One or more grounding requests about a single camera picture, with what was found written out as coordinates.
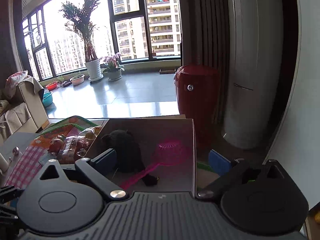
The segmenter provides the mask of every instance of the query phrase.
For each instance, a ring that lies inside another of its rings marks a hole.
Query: sofa
[[[35,93],[33,83],[19,83],[12,99],[7,99],[4,95],[4,89],[0,90],[0,100],[9,102],[7,105],[4,101],[5,108],[0,113],[0,145],[15,132],[35,133],[49,124],[42,100],[39,93]]]

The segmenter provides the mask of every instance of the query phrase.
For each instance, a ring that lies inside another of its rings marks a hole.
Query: black plush toy
[[[145,169],[141,159],[139,144],[136,143],[132,134],[124,130],[114,130],[101,138],[102,148],[112,148],[117,153],[116,169],[120,172],[140,172]],[[142,178],[146,186],[153,186],[158,183],[158,178],[146,175]]]

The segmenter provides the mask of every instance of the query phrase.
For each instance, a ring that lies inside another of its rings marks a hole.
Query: open box
[[[196,145],[192,119],[109,119],[101,132],[90,146],[85,157],[95,158],[101,154],[101,137],[114,130],[128,130],[141,149],[144,165],[147,167],[153,162],[152,154],[159,143],[167,140],[179,140],[184,147],[184,161],[173,166],[158,166],[150,174],[159,177],[158,184],[147,187],[139,180],[126,191],[139,192],[179,192],[190,191],[195,194],[196,186]],[[121,185],[129,179],[133,173],[121,173],[112,171],[107,178],[117,185]]]

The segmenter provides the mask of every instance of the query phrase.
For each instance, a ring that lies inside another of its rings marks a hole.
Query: red barrel
[[[179,113],[193,119],[199,141],[207,133],[207,125],[211,123],[217,104],[218,71],[202,65],[182,66],[177,70],[175,86]]]

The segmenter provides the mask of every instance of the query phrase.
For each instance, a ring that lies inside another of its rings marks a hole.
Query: gray flower pot
[[[109,81],[116,81],[122,78],[121,69],[115,72],[108,72]]]

